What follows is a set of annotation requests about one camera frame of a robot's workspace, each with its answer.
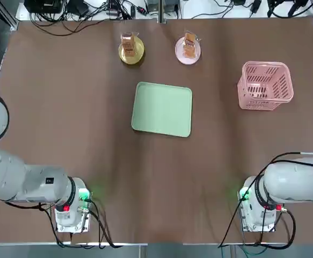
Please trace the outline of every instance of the brown table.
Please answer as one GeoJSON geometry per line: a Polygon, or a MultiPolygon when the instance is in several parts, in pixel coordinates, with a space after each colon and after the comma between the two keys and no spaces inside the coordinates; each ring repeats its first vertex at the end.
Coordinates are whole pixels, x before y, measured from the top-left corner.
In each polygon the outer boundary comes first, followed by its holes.
{"type": "MultiPolygon", "coordinates": [[[[277,154],[313,151],[313,20],[103,22],[60,38],[21,23],[4,58],[0,95],[11,113],[0,148],[81,177],[104,203],[114,242],[219,243],[249,175],[277,154]],[[193,66],[174,55],[185,29],[202,38],[193,66]],[[145,44],[139,66],[118,57],[126,31],[138,31],[145,44]],[[273,112],[241,110],[236,82],[249,60],[286,63],[293,100],[273,112]],[[190,137],[132,130],[140,81],[193,91],[190,137]]],[[[288,207],[297,220],[295,242],[313,243],[313,203],[288,207]]],[[[264,239],[286,242],[283,225],[264,239]]],[[[74,236],[79,241],[98,241],[97,224],[74,236]]],[[[0,242],[54,238],[45,214],[0,202],[0,242]]],[[[242,242],[238,219],[227,242],[242,242]]]]}

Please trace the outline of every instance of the plastic basket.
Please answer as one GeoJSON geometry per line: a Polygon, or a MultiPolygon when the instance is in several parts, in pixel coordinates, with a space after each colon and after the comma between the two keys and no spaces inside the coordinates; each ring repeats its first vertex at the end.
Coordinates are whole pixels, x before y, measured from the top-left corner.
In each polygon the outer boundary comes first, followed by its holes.
{"type": "Polygon", "coordinates": [[[274,110],[294,95],[289,68],[278,62],[245,63],[237,90],[240,107],[249,110],[274,110]]]}

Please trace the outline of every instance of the green tray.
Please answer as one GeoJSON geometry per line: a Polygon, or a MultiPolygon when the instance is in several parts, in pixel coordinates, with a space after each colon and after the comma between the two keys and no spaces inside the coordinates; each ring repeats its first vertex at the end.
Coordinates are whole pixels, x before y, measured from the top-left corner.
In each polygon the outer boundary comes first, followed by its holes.
{"type": "Polygon", "coordinates": [[[188,137],[192,92],[189,88],[140,82],[131,126],[134,130],[188,137]]]}

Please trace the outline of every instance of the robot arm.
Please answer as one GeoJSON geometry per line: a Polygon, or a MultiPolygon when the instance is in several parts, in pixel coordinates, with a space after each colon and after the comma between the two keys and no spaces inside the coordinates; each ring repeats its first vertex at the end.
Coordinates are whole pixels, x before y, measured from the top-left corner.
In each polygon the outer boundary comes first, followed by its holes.
{"type": "Polygon", "coordinates": [[[281,207],[279,204],[313,202],[313,157],[293,161],[312,166],[290,162],[273,163],[267,166],[264,175],[247,178],[239,191],[239,198],[256,180],[241,202],[243,231],[269,232],[274,228],[276,210],[281,207]]]}
{"type": "MultiPolygon", "coordinates": [[[[9,112],[0,98],[0,139],[8,129],[9,112]]],[[[20,158],[0,150],[0,200],[37,202],[55,205],[55,216],[61,232],[89,230],[90,194],[80,178],[68,177],[62,168],[27,165],[20,158]]]]}
{"type": "MultiPolygon", "coordinates": [[[[313,157],[295,161],[313,164],[313,157]]],[[[275,203],[313,202],[313,167],[293,163],[271,164],[265,171],[264,186],[275,203]]]]}

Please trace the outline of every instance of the yellow plate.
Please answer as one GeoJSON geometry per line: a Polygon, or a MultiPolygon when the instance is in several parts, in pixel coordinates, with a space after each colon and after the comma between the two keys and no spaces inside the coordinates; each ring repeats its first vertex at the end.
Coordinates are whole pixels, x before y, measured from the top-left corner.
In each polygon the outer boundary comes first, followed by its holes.
{"type": "Polygon", "coordinates": [[[134,65],[134,64],[138,63],[144,54],[144,44],[143,44],[142,40],[136,36],[134,38],[135,38],[135,50],[136,50],[135,56],[125,56],[122,44],[120,44],[119,48],[118,48],[118,53],[119,53],[120,59],[124,63],[127,63],[128,65],[134,65]]]}

